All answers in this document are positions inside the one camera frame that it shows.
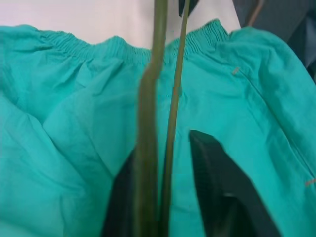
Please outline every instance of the gathered waistband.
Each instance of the gathered waistband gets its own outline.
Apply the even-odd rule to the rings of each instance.
[[[86,60],[119,58],[138,64],[147,64],[150,61],[151,51],[149,49],[133,47],[118,36],[102,43],[89,44],[70,33],[55,31],[40,31],[40,33],[43,40],[50,42],[59,50]],[[225,41],[227,38],[228,34],[220,21],[218,19],[210,21],[186,35],[184,57],[208,50],[217,42]],[[163,62],[174,61],[177,58],[178,48],[179,38],[166,45]]]

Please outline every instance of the clothing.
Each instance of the clothing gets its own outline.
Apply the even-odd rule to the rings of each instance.
[[[1,236],[96,237],[114,177],[135,147],[150,51],[113,37],[0,27]],[[157,84],[159,187],[179,40]],[[279,38],[218,20],[186,36],[170,236],[204,236],[189,131],[214,136],[249,175],[280,232],[314,237],[316,87]]]

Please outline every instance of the elastic waistband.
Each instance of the elastic waistband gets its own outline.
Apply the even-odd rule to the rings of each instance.
[[[43,40],[65,53],[85,60],[119,58],[138,64],[150,61],[149,49],[133,47],[123,38],[114,36],[102,43],[89,44],[76,38],[73,34],[54,31],[40,31]],[[208,22],[201,28],[186,35],[184,57],[199,53],[214,47],[217,42],[228,39],[228,34],[218,19]],[[179,39],[175,39],[165,47],[164,63],[177,58]]]

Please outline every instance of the teal pants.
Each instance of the teal pants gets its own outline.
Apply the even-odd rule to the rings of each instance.
[[[159,185],[179,40],[157,85]],[[0,236],[98,237],[137,136],[150,51],[120,37],[0,27]],[[316,86],[276,36],[218,20],[188,33],[176,127],[171,237],[203,237],[189,131],[214,136],[285,237],[316,236]]]

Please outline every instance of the teal fabric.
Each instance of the teal fabric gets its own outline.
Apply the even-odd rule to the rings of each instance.
[[[161,184],[179,40],[158,80]],[[113,179],[135,146],[150,51],[113,37],[0,27],[1,237],[97,237]],[[276,36],[218,20],[186,36],[171,237],[203,237],[189,130],[220,141],[285,237],[316,236],[316,86]]]

